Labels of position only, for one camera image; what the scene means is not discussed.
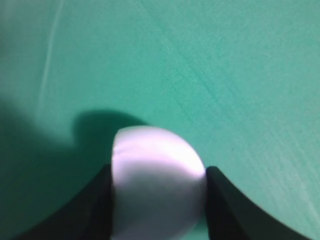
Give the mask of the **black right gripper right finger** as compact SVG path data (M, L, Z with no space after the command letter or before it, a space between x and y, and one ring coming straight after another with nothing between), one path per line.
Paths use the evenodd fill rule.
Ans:
M244 195L216 166L206 169L210 240L306 240Z

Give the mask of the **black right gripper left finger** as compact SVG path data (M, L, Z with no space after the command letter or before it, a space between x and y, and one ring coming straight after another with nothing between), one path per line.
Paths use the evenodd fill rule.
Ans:
M113 229L112 168L98 174L66 205L17 240L110 240Z

